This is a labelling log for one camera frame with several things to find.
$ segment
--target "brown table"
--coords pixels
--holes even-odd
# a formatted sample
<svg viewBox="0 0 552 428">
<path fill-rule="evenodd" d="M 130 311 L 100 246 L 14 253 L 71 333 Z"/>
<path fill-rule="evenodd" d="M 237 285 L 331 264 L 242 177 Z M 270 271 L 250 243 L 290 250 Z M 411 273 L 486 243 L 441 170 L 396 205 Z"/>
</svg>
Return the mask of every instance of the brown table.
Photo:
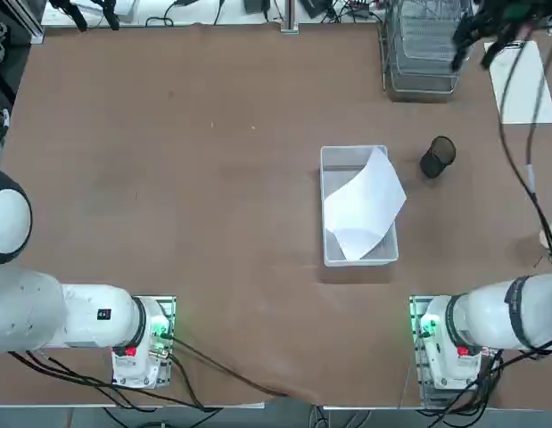
<svg viewBox="0 0 552 428">
<path fill-rule="evenodd" d="M 410 294 L 551 270 L 533 268 L 537 218 L 500 149 L 476 47 L 455 100 L 427 105 L 385 98 L 375 30 L 363 25 L 297 37 L 198 26 L 52 34 L 32 49 L 3 162 L 34 207 L 18 262 L 63 282 L 176 294 L 182 337 L 294 397 L 396 407 Z M 508 126 L 520 156 L 525 132 Z M 457 160 L 428 184 L 416 165 L 439 134 Z M 389 148 L 408 201 L 388 267 L 323 265 L 319 150 L 334 144 Z M 535 168 L 552 218 L 552 126 L 537 132 Z M 110 375 L 106 350 L 57 355 Z M 266 398 L 186 364 L 207 403 Z M 420 404 L 411 372 L 404 406 Z M 105 402 L 4 355 L 0 385 L 0 404 Z M 186 398 L 178 375 L 161 392 Z M 493 405 L 552 408 L 552 358 L 508 369 Z"/>
</svg>

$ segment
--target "white paper on table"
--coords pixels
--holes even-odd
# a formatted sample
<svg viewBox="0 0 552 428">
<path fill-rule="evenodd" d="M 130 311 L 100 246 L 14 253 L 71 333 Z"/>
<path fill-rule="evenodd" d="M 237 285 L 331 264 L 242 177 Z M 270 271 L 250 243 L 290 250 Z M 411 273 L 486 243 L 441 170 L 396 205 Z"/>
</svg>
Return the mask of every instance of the white paper on table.
<svg viewBox="0 0 552 428">
<path fill-rule="evenodd" d="M 406 199 L 389 159 L 374 148 L 365 167 L 325 198 L 325 228 L 345 259 L 359 260 L 381 242 Z"/>
<path fill-rule="evenodd" d="M 490 65 L 491 84 L 496 96 L 496 103 L 501 105 L 502 95 L 506 86 L 507 76 L 512 68 L 515 57 L 519 54 L 519 47 L 507 47 L 494 58 Z M 492 43 L 485 43 L 487 51 Z M 517 63 L 514 75 L 507 90 L 506 105 L 500 112 L 502 123 L 531 123 L 533 109 L 537 101 L 537 91 L 543 76 L 543 63 L 540 50 L 535 42 L 527 42 L 522 56 Z M 543 96 L 541 97 L 540 112 L 535 123 L 552 123 L 552 100 L 549 85 L 545 81 Z"/>
</svg>

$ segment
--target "white card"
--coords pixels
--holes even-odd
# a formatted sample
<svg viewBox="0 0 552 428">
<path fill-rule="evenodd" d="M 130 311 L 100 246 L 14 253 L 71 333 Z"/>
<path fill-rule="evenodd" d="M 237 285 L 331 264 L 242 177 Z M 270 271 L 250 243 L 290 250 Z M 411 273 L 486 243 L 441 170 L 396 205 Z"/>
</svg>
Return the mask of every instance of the white card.
<svg viewBox="0 0 552 428">
<path fill-rule="evenodd" d="M 492 43 L 485 43 L 487 51 Z M 502 95 L 506 86 L 507 76 L 512 68 L 515 57 L 521 47 L 507 47 L 494 58 L 490 66 L 491 84 L 496 96 L 496 103 L 501 105 Z M 535 42 L 527 42 L 522 56 L 517 63 L 514 75 L 507 90 L 506 105 L 500 112 L 502 123 L 531 123 L 533 109 L 537 101 L 537 91 L 543 76 L 543 63 L 540 50 Z M 552 123 L 552 100 L 547 81 L 541 97 L 540 112 L 536 123 Z"/>
</svg>

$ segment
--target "transparent box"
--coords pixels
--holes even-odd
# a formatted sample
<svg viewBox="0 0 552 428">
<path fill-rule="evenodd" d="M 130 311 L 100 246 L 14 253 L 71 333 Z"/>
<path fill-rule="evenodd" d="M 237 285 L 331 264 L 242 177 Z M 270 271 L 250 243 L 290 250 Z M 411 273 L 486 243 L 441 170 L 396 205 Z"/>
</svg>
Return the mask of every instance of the transparent box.
<svg viewBox="0 0 552 428">
<path fill-rule="evenodd" d="M 325 146 L 321 148 L 321 218 L 323 260 L 330 268 L 345 266 L 382 266 L 399 258 L 394 223 L 381 242 L 359 260 L 346 260 L 335 236 L 325 229 L 325 198 L 354 178 L 367 164 L 374 148 L 387 154 L 384 145 Z"/>
</svg>

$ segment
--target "black mesh cup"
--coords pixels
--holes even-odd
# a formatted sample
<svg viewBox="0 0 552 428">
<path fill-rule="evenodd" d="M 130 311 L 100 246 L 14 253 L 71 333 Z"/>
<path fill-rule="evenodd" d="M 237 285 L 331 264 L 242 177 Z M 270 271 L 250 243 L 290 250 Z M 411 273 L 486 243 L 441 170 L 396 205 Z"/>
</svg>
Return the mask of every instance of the black mesh cup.
<svg viewBox="0 0 552 428">
<path fill-rule="evenodd" d="M 456 146 L 452 140 L 447 136 L 437 136 L 420 160 L 420 169 L 428 178 L 436 178 L 455 158 Z"/>
</svg>

